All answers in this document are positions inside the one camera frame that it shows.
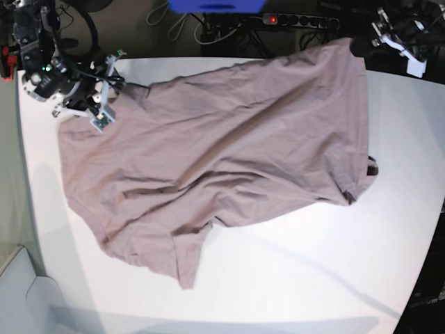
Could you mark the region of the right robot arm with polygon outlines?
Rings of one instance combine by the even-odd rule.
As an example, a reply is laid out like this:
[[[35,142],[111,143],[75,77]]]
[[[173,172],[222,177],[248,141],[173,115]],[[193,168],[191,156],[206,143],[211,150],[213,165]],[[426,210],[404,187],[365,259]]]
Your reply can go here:
[[[86,117],[101,131],[115,122],[108,101],[112,92],[120,92],[126,84],[115,68],[124,52],[102,56],[97,28],[88,11],[76,1],[66,4],[78,12],[90,32],[91,46],[80,56],[67,52],[76,43],[62,37],[55,1],[4,3],[13,15],[12,34],[24,71],[24,91],[34,100],[47,103],[53,117]]]

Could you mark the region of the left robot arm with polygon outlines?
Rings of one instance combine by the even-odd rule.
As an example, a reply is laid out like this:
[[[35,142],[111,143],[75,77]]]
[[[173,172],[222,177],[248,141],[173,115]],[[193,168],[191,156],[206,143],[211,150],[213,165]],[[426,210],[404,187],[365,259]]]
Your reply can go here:
[[[366,29],[351,38],[354,56],[393,54],[425,63],[444,47],[443,1],[375,1]]]

